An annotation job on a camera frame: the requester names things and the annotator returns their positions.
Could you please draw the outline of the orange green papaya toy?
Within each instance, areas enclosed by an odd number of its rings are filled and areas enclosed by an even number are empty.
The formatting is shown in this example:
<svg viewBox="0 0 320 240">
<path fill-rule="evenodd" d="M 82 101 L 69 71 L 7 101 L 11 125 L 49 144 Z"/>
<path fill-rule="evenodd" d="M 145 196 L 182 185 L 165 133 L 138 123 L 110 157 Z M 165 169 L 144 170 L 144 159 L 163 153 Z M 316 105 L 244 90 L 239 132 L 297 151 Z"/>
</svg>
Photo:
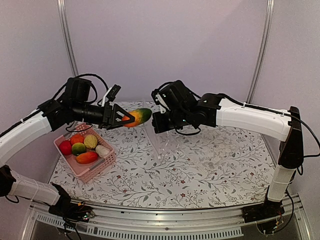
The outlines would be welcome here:
<svg viewBox="0 0 320 240">
<path fill-rule="evenodd" d="M 124 127 L 127 127 L 127 128 L 137 127 L 147 122 L 152 116 L 152 110 L 149 108 L 139 108 L 133 111 L 129 111 L 128 113 L 134 116 L 135 121 L 125 124 Z"/>
</svg>

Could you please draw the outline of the clear zip top bag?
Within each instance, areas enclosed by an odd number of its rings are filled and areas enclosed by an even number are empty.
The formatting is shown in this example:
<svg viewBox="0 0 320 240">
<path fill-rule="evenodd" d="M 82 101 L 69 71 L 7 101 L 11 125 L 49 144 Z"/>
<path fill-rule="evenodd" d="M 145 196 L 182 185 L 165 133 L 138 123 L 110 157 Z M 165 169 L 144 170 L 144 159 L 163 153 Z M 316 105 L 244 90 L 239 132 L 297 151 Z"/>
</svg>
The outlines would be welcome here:
<svg viewBox="0 0 320 240">
<path fill-rule="evenodd" d="M 159 160 L 168 160 L 174 155 L 182 154 L 188 162 L 202 175 L 217 170 L 218 165 L 230 159 L 235 153 L 237 145 L 220 132 L 220 128 L 201 127 L 201 132 L 195 135 L 191 126 L 183 128 L 179 134 L 175 130 L 155 133 L 152 118 L 143 124 L 145 133 Z"/>
</svg>

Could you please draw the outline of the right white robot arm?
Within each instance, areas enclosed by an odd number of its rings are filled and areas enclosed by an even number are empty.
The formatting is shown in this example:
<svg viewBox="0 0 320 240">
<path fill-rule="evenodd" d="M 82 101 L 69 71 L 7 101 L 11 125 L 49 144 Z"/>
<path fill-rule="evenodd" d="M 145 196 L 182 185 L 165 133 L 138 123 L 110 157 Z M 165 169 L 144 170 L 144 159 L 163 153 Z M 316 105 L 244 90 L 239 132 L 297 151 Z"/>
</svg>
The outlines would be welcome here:
<svg viewBox="0 0 320 240">
<path fill-rule="evenodd" d="M 198 96 L 181 80 L 167 82 L 151 92 L 160 107 L 152 115 L 155 133 L 179 133 L 184 126 L 233 127 L 270 136 L 280 141 L 279 157 L 263 203 L 242 208 L 246 222 L 284 214 L 283 198 L 296 169 L 304 161 L 302 123 L 299 109 L 274 110 L 239 102 L 224 93 Z"/>
</svg>

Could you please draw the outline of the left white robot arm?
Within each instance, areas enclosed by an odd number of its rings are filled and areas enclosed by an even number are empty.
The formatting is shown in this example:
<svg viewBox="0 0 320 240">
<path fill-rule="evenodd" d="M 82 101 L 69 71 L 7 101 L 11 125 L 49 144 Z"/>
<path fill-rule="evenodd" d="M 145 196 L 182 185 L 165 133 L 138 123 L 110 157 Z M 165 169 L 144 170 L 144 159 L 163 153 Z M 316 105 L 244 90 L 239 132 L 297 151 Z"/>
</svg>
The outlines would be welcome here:
<svg viewBox="0 0 320 240">
<path fill-rule="evenodd" d="M 110 105 L 120 90 L 119 85 L 106 88 L 101 105 L 89 101 L 93 83 L 87 74 L 70 77 L 49 100 L 40 104 L 32 113 L 0 134 L 0 195 L 23 197 L 49 205 L 49 212 L 70 217 L 76 208 L 69 194 L 57 184 L 43 184 L 19 175 L 7 161 L 39 137 L 53 132 L 71 122 L 85 122 L 112 130 L 133 123 L 135 117 L 119 105 Z"/>
</svg>

